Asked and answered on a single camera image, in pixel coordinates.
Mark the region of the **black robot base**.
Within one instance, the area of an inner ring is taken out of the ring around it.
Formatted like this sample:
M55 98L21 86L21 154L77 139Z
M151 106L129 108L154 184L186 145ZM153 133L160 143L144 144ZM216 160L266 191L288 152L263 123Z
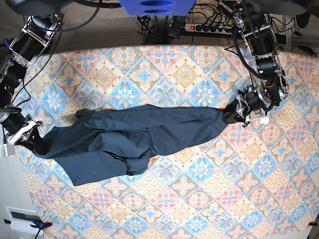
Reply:
M34 16L56 13L72 2L73 0L5 0L15 13Z
M248 0L257 12L279 15L299 15L305 13L318 0Z

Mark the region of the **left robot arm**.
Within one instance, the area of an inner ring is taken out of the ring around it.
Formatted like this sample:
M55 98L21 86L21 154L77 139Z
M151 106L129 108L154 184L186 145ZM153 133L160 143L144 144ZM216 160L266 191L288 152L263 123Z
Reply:
M234 47L251 77L262 80L258 86L249 85L245 92L238 91L236 99L225 109L224 122L237 122L247 126L254 119L267 117L267 113L280 105L289 95L289 85L277 55L278 42L267 13L257 9L255 3L243 0L221 1L219 9L233 21ZM237 40L241 36L251 51L256 68L245 61Z

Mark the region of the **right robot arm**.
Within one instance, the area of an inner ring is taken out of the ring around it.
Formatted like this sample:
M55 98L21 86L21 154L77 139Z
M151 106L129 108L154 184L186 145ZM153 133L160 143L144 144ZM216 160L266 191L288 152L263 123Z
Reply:
M15 89L25 86L26 71L50 48L53 36L63 26L60 12L49 16L30 16L21 33L12 41L5 41L9 52L0 62L0 124L3 128L1 157L15 155L15 147L23 146L33 153L45 154L47 147L39 135L41 121L23 116L21 108L13 104Z

